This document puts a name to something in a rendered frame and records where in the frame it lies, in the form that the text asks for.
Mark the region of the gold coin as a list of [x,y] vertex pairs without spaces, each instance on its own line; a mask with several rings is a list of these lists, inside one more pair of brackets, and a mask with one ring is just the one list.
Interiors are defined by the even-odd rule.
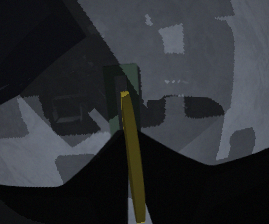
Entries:
[[137,128],[135,128],[133,107],[129,92],[121,91],[123,131],[126,136],[127,160],[129,160],[129,176],[131,185],[131,202],[133,202],[135,220],[137,224],[145,222],[146,202],[145,202],[145,181],[143,181],[141,153]]

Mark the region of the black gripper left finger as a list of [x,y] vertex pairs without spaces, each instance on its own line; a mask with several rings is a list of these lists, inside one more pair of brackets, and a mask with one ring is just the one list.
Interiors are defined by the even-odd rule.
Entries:
[[0,185],[0,224],[127,224],[129,160],[125,131],[110,137],[61,186]]

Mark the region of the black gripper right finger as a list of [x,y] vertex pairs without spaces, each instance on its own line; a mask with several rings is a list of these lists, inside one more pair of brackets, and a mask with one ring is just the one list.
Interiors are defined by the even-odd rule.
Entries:
[[153,224],[203,224],[219,202],[269,179],[269,148],[219,165],[179,155],[137,131],[145,202]]

